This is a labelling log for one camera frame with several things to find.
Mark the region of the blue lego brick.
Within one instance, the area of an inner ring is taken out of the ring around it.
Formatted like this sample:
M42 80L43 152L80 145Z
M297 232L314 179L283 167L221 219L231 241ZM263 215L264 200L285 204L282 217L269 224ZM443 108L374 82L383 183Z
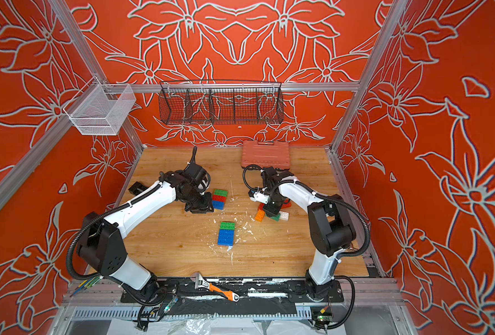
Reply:
M224 202L221 202L221 201L213 200L212 205L213 205L213 208L217 209L217 210L223 210L225 208Z
M234 230L225 230L225 229L220 229L219 230L219 235L218 237L220 239L232 239L235 236L235 231Z
M233 235L219 235L218 246L232 247L234 245Z

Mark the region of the orange lego brick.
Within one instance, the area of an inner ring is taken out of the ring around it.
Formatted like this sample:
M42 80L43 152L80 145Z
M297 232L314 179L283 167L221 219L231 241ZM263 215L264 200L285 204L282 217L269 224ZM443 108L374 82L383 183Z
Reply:
M265 212L259 209L255 215L254 220L256 220L257 222L262 222L265 216L266 216Z

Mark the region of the blue lego brick front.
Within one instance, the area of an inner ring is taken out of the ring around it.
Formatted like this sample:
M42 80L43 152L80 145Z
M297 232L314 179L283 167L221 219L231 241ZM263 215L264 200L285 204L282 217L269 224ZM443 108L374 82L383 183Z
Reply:
M232 247L234 245L233 235L219 235L218 246Z

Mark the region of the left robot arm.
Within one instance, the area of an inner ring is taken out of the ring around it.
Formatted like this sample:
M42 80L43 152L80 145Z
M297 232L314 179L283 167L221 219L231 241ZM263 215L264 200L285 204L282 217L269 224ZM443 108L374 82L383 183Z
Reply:
M166 291L157 276L131 259L124 240L139 224L158 210L182 202L192 214L212 213L208 192L211 176L196 162L197 150L183 170L162 173L150 187L137 186L133 199L103 214L89 213L67 250L65 264L69 275L86 281L109 279L143 307L160 304Z

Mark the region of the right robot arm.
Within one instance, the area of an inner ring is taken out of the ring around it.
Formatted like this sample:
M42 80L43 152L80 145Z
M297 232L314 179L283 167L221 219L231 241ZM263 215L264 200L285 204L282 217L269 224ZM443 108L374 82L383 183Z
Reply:
M307 213L315 247L313 262L306 271L307 296L314 302L328 300L336 280L347 281L351 288L349 307L339 321L330 322L318 315L310 324L325 332L343 326L352 315L356 289L351 278L336 276L335 269L343 258L360 256L370 246L366 217L341 196L322 194L299 181L289 170L250 164L244 167L242 178L250 199L263 204L266 214L276 216L287 201Z

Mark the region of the white lego brick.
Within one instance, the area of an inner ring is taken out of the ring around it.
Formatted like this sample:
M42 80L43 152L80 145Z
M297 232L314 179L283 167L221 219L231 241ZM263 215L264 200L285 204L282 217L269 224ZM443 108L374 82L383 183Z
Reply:
M280 213L279 213L279 220L280 221L288 221L289 220L289 213L288 212L280 211Z

